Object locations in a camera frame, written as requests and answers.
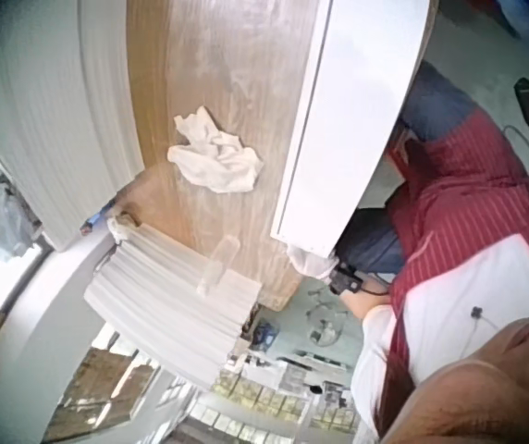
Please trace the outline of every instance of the white wall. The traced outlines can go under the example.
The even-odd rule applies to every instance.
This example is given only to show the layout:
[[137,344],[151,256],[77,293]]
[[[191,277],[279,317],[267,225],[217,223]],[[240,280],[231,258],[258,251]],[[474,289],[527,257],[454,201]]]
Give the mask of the white wall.
[[[104,320],[83,300],[99,260],[114,242],[106,227],[52,253],[0,330],[0,444],[38,444],[55,407]],[[155,409],[173,376],[163,372],[134,420],[80,439],[135,443],[178,414],[186,400]]]

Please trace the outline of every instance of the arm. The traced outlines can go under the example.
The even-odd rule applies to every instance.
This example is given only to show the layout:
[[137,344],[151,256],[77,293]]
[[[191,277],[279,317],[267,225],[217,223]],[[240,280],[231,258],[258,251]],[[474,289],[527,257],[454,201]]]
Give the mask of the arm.
[[[363,290],[369,290],[374,293],[386,292],[386,287],[373,278],[369,278],[363,283]],[[347,305],[347,308],[351,310],[353,315],[361,320],[364,320],[367,314],[379,305],[390,305],[390,297],[376,296],[372,293],[366,293],[365,291],[359,291],[352,293],[348,290],[343,291],[340,294],[340,299]]]

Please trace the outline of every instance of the crumpled white rag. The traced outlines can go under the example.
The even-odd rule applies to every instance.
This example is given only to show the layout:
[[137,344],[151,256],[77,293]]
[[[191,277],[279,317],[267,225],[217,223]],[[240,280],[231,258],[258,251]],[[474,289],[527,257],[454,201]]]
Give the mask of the crumpled white rag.
[[286,253],[295,271],[326,284],[330,283],[330,272],[338,264],[338,258],[334,254],[330,257],[320,257],[293,245],[287,246]]
[[263,167],[252,148],[244,148],[238,136],[220,131],[201,106],[197,114],[174,117],[176,128],[189,145],[174,145],[168,160],[180,168],[190,183],[214,192],[246,192]]

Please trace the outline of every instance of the white paper stack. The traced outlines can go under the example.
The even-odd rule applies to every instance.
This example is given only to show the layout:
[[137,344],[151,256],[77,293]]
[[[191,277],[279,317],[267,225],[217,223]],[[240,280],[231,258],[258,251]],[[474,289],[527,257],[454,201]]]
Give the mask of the white paper stack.
[[205,298],[196,289],[207,263],[205,256],[141,225],[101,268],[84,297],[168,372],[209,389],[261,284],[228,270]]

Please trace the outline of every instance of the white panel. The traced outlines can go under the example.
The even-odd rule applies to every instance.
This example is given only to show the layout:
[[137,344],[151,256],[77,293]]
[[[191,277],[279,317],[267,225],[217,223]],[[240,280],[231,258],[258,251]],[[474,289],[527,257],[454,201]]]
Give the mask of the white panel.
[[0,157],[59,250],[142,168],[126,2],[84,3],[0,2]]
[[[297,160],[286,167],[273,237],[332,252],[400,112],[428,8],[429,0],[332,2],[314,93],[301,97],[301,106],[311,104],[304,123],[296,121],[292,143],[300,146],[291,147]],[[317,63],[311,56],[308,64]]]
[[261,284],[228,270],[206,297],[208,259],[146,225],[130,234],[86,290],[92,308],[168,372],[209,389]]

